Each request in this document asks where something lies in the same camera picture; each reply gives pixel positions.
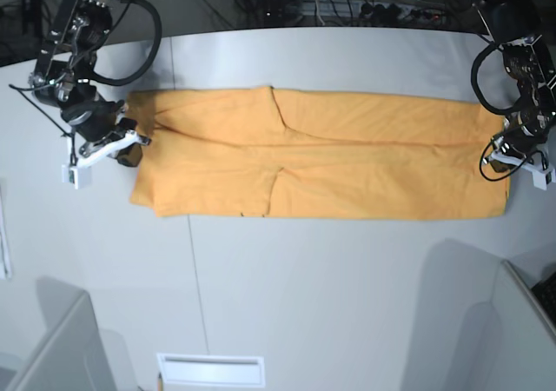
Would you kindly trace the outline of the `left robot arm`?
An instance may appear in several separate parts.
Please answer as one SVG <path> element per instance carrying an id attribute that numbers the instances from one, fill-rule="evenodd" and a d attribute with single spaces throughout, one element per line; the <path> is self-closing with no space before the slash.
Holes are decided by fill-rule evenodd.
<path id="1" fill-rule="evenodd" d="M 504 118 L 480 156 L 479 171 L 489 182 L 503 181 L 520 169 L 555 179 L 540 148 L 555 126 L 555 65 L 540 33 L 541 19 L 532 0 L 469 0 L 491 40 L 473 60 L 470 82 L 481 106 Z M 479 85 L 483 62 L 495 51 L 520 93 L 509 107 L 492 105 Z"/>

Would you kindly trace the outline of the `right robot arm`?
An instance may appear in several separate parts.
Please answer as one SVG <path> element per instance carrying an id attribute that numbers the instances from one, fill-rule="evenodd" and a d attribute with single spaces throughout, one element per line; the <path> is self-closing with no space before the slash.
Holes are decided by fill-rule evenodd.
<path id="1" fill-rule="evenodd" d="M 135 168 L 142 160 L 146 136 L 137 133 L 137 123 L 126 116 L 123 101 L 105 100 L 97 84 L 122 87 L 141 78 L 155 61 L 162 41 L 162 20 L 147 0 L 118 0 L 146 10 L 154 26 L 150 52 L 143 64 L 124 78 L 108 78 L 95 71 L 97 52 L 119 24 L 110 13 L 110 0 L 62 0 L 49 34 L 43 41 L 28 91 L 38 102 L 57 107 L 71 131 L 81 136 L 81 148 L 69 148 L 69 164 L 113 157 L 123 166 Z"/>

